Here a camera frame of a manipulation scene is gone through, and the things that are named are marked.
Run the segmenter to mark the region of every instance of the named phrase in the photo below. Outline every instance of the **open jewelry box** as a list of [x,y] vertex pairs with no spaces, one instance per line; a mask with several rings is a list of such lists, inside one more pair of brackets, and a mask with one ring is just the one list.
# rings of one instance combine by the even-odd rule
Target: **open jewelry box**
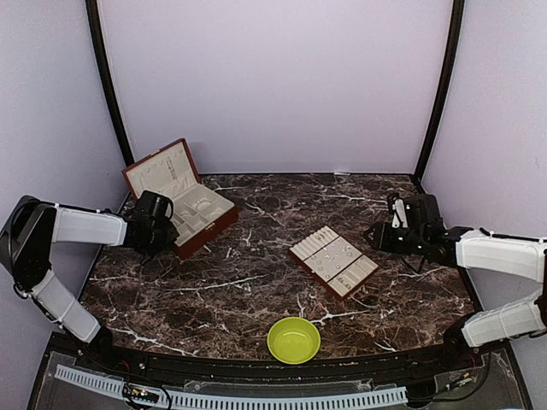
[[238,218],[233,202],[200,183],[196,165],[184,139],[123,170],[133,197],[144,190],[173,201],[171,221],[179,231],[174,251],[186,259]]

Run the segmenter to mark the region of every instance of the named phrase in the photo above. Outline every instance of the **white marble vein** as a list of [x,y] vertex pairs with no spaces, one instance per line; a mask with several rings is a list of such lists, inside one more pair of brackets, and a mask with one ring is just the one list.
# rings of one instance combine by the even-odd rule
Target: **white marble vein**
[[233,280],[232,282],[225,282],[224,284],[211,284],[209,286],[202,286],[202,287],[199,287],[199,288],[178,288],[178,289],[169,289],[169,290],[166,290],[167,292],[194,292],[194,291],[199,291],[199,290],[207,290],[207,289],[217,289],[217,288],[224,288],[225,286],[236,286],[238,287],[237,285],[238,284],[242,284],[244,282],[249,282],[250,280],[255,280],[255,279],[259,279],[259,278],[264,278],[266,277],[267,275],[256,275],[256,276],[253,276],[252,278],[245,278],[245,279],[238,279],[238,280]]
[[152,343],[154,346],[157,346],[158,348],[165,348],[169,350],[173,350],[174,352],[179,352],[180,354],[184,356],[195,356],[199,350],[194,350],[193,352],[187,352],[186,350],[183,350],[182,348],[172,348],[171,346],[168,346],[164,343],[159,343],[157,339],[151,339],[149,337],[142,337],[139,336],[135,331],[132,331],[131,329],[115,329],[114,327],[109,328],[111,331],[117,331],[119,333],[124,333],[126,335],[130,335],[134,337],[134,342],[145,342],[145,343]]

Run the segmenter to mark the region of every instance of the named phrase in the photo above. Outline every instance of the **plastic bowl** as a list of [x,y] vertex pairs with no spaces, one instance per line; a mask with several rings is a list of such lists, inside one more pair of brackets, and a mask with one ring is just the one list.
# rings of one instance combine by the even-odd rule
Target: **plastic bowl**
[[300,365],[319,351],[321,336],[313,323],[302,318],[285,318],[268,332],[268,349],[287,365]]

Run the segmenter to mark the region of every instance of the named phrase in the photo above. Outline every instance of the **white wall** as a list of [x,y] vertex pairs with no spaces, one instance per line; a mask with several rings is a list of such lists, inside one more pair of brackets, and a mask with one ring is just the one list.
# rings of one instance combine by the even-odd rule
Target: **white wall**
[[186,137],[202,173],[412,173],[450,0],[101,1],[139,158]]
[[[466,2],[424,186],[447,224],[547,236],[547,3]],[[485,308],[539,285],[471,272]],[[534,408],[547,408],[547,337],[513,342]]]
[[[85,2],[0,4],[0,226],[24,194],[116,208],[126,189]],[[58,275],[78,292],[97,249],[56,245]],[[0,408],[26,408],[51,326],[0,267]]]

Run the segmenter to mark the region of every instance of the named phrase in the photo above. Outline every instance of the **black frame pole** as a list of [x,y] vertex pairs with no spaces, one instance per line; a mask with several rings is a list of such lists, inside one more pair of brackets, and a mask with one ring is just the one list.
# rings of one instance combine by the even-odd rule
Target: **black frame pole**
[[103,92],[109,107],[110,118],[112,119],[116,139],[120,145],[123,161],[126,163],[126,166],[130,166],[135,162],[135,158],[133,157],[131,146],[129,145],[126,128],[123,126],[118,99],[116,98],[114,91],[114,83],[112,82],[112,76],[110,75],[109,60],[104,46],[97,0],[85,0],[85,6],[87,8],[87,19],[89,21],[91,40],[93,42],[93,49],[95,50],[99,76],[101,77],[101,83],[103,84]]
[[420,158],[418,159],[418,164],[414,171],[414,177],[419,182],[426,172],[427,163],[429,162],[433,144],[435,143],[435,137],[437,136],[438,126],[443,115],[444,103],[446,102],[446,96],[450,86],[450,78],[452,77],[458,40],[460,38],[460,30],[462,28],[464,3],[465,0],[454,0],[452,4],[452,16],[450,17],[450,28],[448,31],[446,50],[444,51],[443,68],[441,69],[441,76],[438,81],[437,95],[435,96],[435,102],[433,103],[433,110],[431,112],[431,118],[429,119],[429,125],[427,126],[426,137],[421,146]]

